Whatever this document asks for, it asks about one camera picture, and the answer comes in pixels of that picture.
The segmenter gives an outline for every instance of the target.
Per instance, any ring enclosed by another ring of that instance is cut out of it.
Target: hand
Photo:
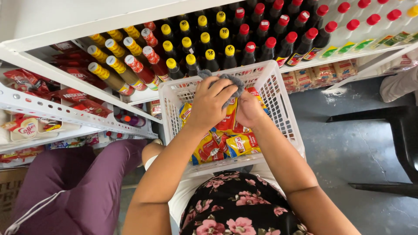
[[[239,124],[253,129],[258,123],[263,122],[266,118],[271,121],[261,107],[257,97],[244,90],[242,95],[238,98],[235,120]]]
[[[211,82],[214,81],[217,82],[209,88]],[[185,126],[203,132],[209,131],[225,118],[227,109],[222,109],[222,106],[237,89],[238,87],[232,85],[232,81],[229,79],[205,78],[196,87],[190,117]]]

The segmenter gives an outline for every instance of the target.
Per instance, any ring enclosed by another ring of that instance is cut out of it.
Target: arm
[[[320,188],[309,165],[262,110],[258,100],[246,91],[238,100],[236,119],[253,130],[292,210],[311,233],[360,234]]]
[[[203,135],[226,115],[222,105],[237,90],[228,79],[209,77],[196,88],[190,117],[139,182],[129,205],[124,235],[171,234],[168,201]],[[209,84],[217,81],[211,88]]]

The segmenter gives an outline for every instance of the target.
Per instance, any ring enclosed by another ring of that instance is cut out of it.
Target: white drawstring
[[[51,195],[48,198],[45,198],[44,200],[38,202],[36,205],[34,205],[32,208],[30,208],[28,210],[28,212],[26,212],[22,217],[20,217],[18,220],[16,220],[16,222],[14,222],[12,225],[10,225],[10,227],[5,231],[4,235],[13,235],[15,234],[18,230],[20,225],[25,222],[27,219],[29,219],[32,215],[34,215],[36,212],[40,211],[42,208],[44,208],[45,206],[47,206],[50,202],[52,202],[54,199],[56,199],[58,197],[58,195],[62,192],[65,192],[65,190],[59,191],[57,193],[54,193],[53,195]],[[36,208],[37,206],[39,206],[40,204],[44,203],[45,201],[48,201],[47,203],[45,203],[44,205],[42,205],[41,207],[39,207],[38,209],[36,209],[34,212],[31,213],[31,211]]]

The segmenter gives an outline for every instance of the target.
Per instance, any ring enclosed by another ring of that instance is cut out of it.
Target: black chair leg
[[[375,110],[367,110],[361,112],[352,112],[341,115],[335,115],[328,118],[327,123],[350,121],[350,120],[373,120],[373,119],[388,119],[399,115],[401,110],[405,109],[404,106],[389,107]]]
[[[418,184],[356,184],[348,183],[351,187],[359,190],[384,192],[418,198]]]

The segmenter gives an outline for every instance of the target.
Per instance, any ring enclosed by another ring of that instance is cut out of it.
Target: black floral fabric
[[[312,235],[277,188],[240,172],[222,172],[195,191],[181,216],[180,234]]]

